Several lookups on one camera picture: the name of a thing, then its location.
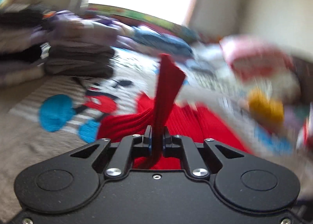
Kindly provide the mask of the red knit sweater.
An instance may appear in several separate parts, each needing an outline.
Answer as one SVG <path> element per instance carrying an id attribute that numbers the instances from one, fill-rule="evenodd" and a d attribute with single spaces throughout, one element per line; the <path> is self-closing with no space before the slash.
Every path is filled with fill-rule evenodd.
<path id="1" fill-rule="evenodd" d="M 97 138 L 119 143 L 126 136 L 144 134 L 147 126 L 151 126 L 157 136 L 161 136 L 164 127 L 167 127 L 170 134 L 190 137 L 195 143 L 213 138 L 251 154 L 253 151 L 247 143 L 205 104 L 197 103 L 194 107 L 175 104 L 174 100 L 184 79 L 185 74 L 174 64 L 172 58 L 168 54 L 162 54 L 155 97 L 150 98 L 142 93 L 136 100 L 136 113 L 104 118 Z"/>

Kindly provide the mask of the stack of dark folded clothes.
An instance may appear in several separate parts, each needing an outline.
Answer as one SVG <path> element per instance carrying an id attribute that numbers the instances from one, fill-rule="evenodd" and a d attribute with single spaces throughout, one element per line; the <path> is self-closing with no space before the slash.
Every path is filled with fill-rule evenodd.
<path id="1" fill-rule="evenodd" d="M 1 76 L 43 66 L 51 75 L 111 77 L 118 30 L 64 10 L 1 10 Z"/>

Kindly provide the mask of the yellow knit garment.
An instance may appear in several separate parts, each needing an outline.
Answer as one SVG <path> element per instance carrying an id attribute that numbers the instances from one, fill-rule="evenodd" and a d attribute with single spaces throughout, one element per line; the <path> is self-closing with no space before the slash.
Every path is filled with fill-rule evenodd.
<path id="1" fill-rule="evenodd" d="M 253 89 L 247 95 L 247 104 L 251 114 L 269 125 L 281 126 L 284 122 L 284 106 L 281 101 L 268 98 L 259 89 Z"/>

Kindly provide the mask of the cartoon mouse bed blanket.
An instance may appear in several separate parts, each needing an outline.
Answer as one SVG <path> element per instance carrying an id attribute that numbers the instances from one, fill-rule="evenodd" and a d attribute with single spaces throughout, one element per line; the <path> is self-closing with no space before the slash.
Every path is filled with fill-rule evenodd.
<path id="1" fill-rule="evenodd" d="M 13 183 L 24 168 L 83 145 L 79 128 L 100 115 L 87 109 L 73 109 L 84 102 L 86 89 L 94 83 L 116 97 L 115 114 L 132 114 L 141 93 L 153 96 L 158 62 L 141 54 L 117 50 L 112 60 L 111 79 L 52 77 L 1 91 L 1 220 L 20 211 Z M 286 147 L 270 149 L 258 136 L 258 125 L 236 104 L 232 87 L 219 87 L 211 77 L 187 72 L 187 82 L 177 97 L 178 105 L 204 103 L 252 147 L 257 156 L 294 171 L 301 183 L 300 198 L 312 198 L 312 157 Z"/>

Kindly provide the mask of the pink floral folded quilt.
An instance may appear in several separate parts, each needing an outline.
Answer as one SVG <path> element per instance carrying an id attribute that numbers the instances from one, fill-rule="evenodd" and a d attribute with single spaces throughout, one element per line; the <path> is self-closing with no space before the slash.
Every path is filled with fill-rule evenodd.
<path id="1" fill-rule="evenodd" d="M 241 81 L 294 69 L 292 58 L 285 51 L 260 38 L 233 35 L 221 39 L 219 44 L 226 64 Z"/>

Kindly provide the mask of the blue white folded blanket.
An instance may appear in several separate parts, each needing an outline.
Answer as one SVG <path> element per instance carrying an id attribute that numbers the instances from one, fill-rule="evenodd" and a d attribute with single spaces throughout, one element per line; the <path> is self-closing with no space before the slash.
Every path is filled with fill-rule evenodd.
<path id="1" fill-rule="evenodd" d="M 155 31 L 133 27 L 132 39 L 142 45 L 165 51 L 172 55 L 193 58 L 192 48 L 181 38 L 169 34 L 159 34 Z"/>

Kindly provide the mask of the colourful alphabet foam mat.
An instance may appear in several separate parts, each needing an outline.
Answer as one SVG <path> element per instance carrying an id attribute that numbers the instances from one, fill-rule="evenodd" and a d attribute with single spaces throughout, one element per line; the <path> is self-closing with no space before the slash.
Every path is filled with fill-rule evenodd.
<path id="1" fill-rule="evenodd" d="M 94 12 L 96 14 L 102 14 L 105 16 L 122 16 L 145 23 L 151 23 L 152 25 L 160 26 L 163 29 L 171 31 L 176 36 L 184 39 L 185 41 L 195 41 L 199 39 L 198 33 L 183 25 L 178 25 L 176 23 L 172 23 L 170 21 L 151 16 L 149 14 L 144 14 L 138 11 L 93 3 L 89 3 L 86 10 L 88 12 Z"/>

